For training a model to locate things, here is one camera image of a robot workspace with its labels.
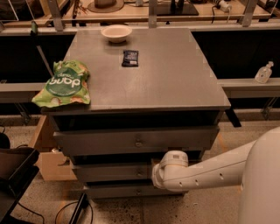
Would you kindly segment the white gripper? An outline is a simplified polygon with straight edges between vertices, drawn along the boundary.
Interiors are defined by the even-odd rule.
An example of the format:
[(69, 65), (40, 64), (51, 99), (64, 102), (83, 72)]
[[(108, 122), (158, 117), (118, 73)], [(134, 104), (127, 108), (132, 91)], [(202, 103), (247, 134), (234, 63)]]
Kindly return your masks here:
[(151, 173), (151, 180), (152, 183), (155, 187), (157, 188), (163, 188), (163, 179), (160, 175), (160, 165), (155, 164), (152, 168), (152, 173)]

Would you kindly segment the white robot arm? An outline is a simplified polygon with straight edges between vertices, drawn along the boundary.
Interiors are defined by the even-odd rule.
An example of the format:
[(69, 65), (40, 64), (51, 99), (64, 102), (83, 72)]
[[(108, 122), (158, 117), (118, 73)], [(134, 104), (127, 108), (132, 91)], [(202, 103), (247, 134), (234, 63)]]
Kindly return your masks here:
[(239, 186), (238, 224), (280, 224), (280, 128), (195, 165), (183, 151), (171, 150), (153, 166), (151, 179), (177, 193)]

